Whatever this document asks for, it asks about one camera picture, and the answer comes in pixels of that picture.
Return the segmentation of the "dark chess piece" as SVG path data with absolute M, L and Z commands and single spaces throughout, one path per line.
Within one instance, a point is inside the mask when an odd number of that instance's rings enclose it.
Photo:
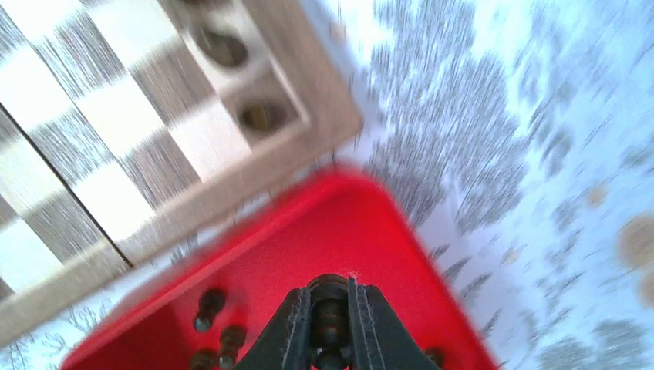
M 310 362 L 315 369 L 350 366 L 348 281 L 337 274 L 323 274 L 308 285 L 311 298 Z
M 195 30 L 194 40 L 197 47 L 219 66 L 237 68 L 249 59 L 247 46 L 231 33 L 202 27 Z
M 238 113 L 239 123 L 255 133 L 272 133 L 284 122 L 285 111 L 273 103 L 252 103 Z

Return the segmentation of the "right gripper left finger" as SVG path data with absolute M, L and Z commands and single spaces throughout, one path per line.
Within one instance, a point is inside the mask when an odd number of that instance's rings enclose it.
M 287 294 L 261 335 L 234 370 L 309 369 L 311 298 L 308 288 Z

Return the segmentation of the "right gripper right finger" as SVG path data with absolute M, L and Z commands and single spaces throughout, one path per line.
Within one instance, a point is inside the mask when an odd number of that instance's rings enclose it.
M 438 369 L 380 289 L 348 279 L 351 369 Z

